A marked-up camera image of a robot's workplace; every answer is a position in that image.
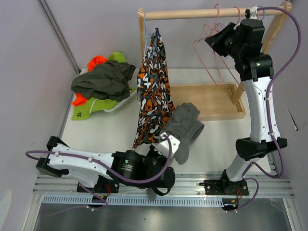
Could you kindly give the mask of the light grey shorts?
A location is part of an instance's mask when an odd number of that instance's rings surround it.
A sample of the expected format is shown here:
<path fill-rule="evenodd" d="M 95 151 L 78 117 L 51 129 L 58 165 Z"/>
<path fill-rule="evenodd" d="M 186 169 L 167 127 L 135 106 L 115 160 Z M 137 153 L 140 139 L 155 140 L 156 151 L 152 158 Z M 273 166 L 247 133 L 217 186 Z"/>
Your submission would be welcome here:
<path fill-rule="evenodd" d="M 190 146 L 195 142 L 204 129 L 204 124 L 198 120 L 200 111 L 192 103 L 177 106 L 160 134 L 172 135 L 180 141 L 173 158 L 183 165 L 189 157 Z"/>

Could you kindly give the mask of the lime green shorts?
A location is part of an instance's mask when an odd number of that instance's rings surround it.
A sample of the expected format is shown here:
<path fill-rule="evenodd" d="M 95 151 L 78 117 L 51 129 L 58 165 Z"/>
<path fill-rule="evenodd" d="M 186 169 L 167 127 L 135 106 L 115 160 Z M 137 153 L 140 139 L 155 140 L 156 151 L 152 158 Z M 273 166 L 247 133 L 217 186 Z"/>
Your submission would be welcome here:
<path fill-rule="evenodd" d="M 114 51 L 112 52 L 108 57 L 108 60 L 116 60 L 120 63 L 123 62 L 127 62 L 125 55 L 121 52 L 118 51 Z M 86 71 L 82 71 L 80 74 L 84 74 L 88 72 L 88 70 Z M 87 102 L 81 106 L 73 106 L 73 115 L 72 115 L 72 120 L 74 121 L 79 121 L 79 120 L 86 120 L 88 118 L 91 117 L 91 115 L 95 112 L 98 111 L 103 111 L 104 109 L 112 109 L 114 106 L 117 105 L 117 103 L 119 103 L 118 101 L 115 100 L 110 100 L 110 99 L 106 99 L 106 100 L 99 100 L 99 99 L 95 99 L 95 98 L 90 98 L 89 100 L 87 100 Z"/>

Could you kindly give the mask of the dark olive shorts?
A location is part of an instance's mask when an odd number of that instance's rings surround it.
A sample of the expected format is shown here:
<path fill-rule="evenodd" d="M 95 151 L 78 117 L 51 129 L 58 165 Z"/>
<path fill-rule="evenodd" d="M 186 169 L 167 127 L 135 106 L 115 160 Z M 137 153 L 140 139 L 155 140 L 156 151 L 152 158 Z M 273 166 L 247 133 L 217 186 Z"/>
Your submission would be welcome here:
<path fill-rule="evenodd" d="M 130 96 L 128 82 L 132 79 L 136 66 L 127 62 L 108 60 L 98 64 L 92 71 L 73 79 L 71 90 L 89 100 L 122 101 Z"/>

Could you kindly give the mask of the orange shorts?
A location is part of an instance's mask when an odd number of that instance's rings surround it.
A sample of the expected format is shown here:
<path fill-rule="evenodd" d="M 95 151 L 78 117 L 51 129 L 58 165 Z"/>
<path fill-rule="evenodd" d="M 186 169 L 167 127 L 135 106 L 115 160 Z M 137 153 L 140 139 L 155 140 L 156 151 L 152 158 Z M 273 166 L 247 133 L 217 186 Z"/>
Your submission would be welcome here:
<path fill-rule="evenodd" d="M 90 60 L 90 62 L 87 64 L 88 67 L 88 72 L 92 71 L 96 65 L 98 64 L 103 64 L 107 61 L 108 59 L 105 58 L 104 56 L 97 55 L 94 58 Z M 81 106 L 87 102 L 87 99 L 83 97 L 80 93 L 75 92 L 76 99 L 71 103 L 73 106 Z"/>

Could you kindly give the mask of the pink hanger of grey shorts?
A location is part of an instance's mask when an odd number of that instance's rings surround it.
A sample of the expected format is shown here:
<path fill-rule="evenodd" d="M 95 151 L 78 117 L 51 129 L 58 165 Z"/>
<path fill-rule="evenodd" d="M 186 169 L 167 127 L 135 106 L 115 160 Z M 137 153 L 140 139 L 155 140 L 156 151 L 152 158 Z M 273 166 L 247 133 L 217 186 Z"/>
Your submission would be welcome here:
<path fill-rule="evenodd" d="M 222 81 L 222 78 L 221 78 L 220 70 L 219 70 L 219 68 L 218 68 L 218 66 L 217 66 L 217 60 L 216 60 L 215 52 L 213 52 L 214 59 L 215 59 L 215 65 L 214 65 L 214 67 L 215 67 L 215 70 L 216 70 L 216 72 L 217 72 L 217 74 L 218 74 L 218 77 L 219 77 L 218 82 L 217 82 L 216 80 L 214 80 L 214 77 L 213 77 L 212 74 L 209 72 L 209 69 L 207 68 L 207 66 L 206 66 L 206 64 L 205 64 L 205 62 L 204 62 L 204 60 L 202 59 L 202 57 L 201 57 L 201 55 L 200 55 L 200 53 L 198 52 L 197 47 L 196 47 L 196 43 L 200 43 L 200 42 L 201 42 L 202 40 L 204 40 L 204 39 L 206 39 L 206 37 L 202 37 L 202 38 L 199 38 L 199 39 L 194 40 L 194 41 L 193 41 L 193 50 L 195 51 L 195 54 L 197 55 L 197 57 L 198 57 L 199 61 L 201 62 L 203 68 L 205 69 L 205 71 L 206 71 L 206 72 L 208 73 L 208 75 L 210 76 L 211 80 L 214 82 L 214 84 L 215 84 L 216 86 L 218 86 L 218 85 L 220 85 L 220 83 L 221 83 L 221 81 Z"/>

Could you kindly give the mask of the pink hanger of olive shorts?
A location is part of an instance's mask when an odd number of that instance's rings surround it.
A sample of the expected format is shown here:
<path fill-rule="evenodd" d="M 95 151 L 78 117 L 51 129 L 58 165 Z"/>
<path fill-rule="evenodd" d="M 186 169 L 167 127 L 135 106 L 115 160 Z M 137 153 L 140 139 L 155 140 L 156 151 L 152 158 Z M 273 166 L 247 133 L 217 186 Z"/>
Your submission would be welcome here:
<path fill-rule="evenodd" d="M 218 21 L 218 18 L 219 18 L 219 13 L 220 13 L 220 9 L 221 9 L 221 6 L 220 6 L 220 1 L 218 0 L 218 2 L 216 3 L 216 5 L 214 6 L 214 9 L 217 9 L 217 15 L 215 17 L 215 21 L 213 23 L 212 26 L 209 26 L 208 24 L 204 24 L 204 32 L 205 32 L 205 35 L 206 35 L 206 38 L 212 36 L 212 35 L 215 35 L 216 33 L 218 33 L 220 30 L 219 30 L 219 21 Z M 221 73 L 220 73 L 220 70 L 218 68 L 218 61 L 217 61 L 217 55 L 216 53 L 213 51 L 213 57 L 214 57 L 214 68 L 218 74 L 218 82 L 214 79 L 214 77 L 212 76 L 212 74 L 209 72 L 208 68 L 205 66 L 205 70 L 206 72 L 209 74 L 211 80 L 214 82 L 214 84 L 216 86 L 218 86 L 220 83 L 221 83 Z"/>

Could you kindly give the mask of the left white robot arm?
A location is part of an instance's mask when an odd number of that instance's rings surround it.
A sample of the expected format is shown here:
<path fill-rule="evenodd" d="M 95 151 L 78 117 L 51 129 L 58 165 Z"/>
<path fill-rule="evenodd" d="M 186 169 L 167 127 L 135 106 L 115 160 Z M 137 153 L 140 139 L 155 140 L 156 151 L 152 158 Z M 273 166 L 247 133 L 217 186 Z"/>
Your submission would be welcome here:
<path fill-rule="evenodd" d="M 163 133 L 158 145 L 151 145 L 147 155 L 134 150 L 113 153 L 92 153 L 68 147 L 52 136 L 47 144 L 47 157 L 39 158 L 36 169 L 55 178 L 68 177 L 78 181 L 78 192 L 118 193 L 123 184 L 150 189 L 154 195 L 164 196 L 175 183 L 170 166 L 180 141 Z"/>

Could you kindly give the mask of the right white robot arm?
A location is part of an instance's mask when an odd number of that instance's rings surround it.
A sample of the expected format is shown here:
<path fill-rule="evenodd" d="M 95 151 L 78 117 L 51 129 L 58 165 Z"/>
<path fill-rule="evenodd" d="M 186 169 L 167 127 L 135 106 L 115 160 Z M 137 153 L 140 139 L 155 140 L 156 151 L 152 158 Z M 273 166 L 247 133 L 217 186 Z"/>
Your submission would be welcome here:
<path fill-rule="evenodd" d="M 205 39 L 220 56 L 234 59 L 249 103 L 251 132 L 247 138 L 235 143 L 237 155 L 219 180 L 205 180 L 201 184 L 207 195 L 236 195 L 240 190 L 248 195 L 244 175 L 258 160 L 268 153 L 287 146 L 280 136 L 274 105 L 271 100 L 273 75 L 272 58 L 261 51 L 265 28 L 262 21 L 243 19 L 238 25 L 229 23 L 222 31 Z"/>

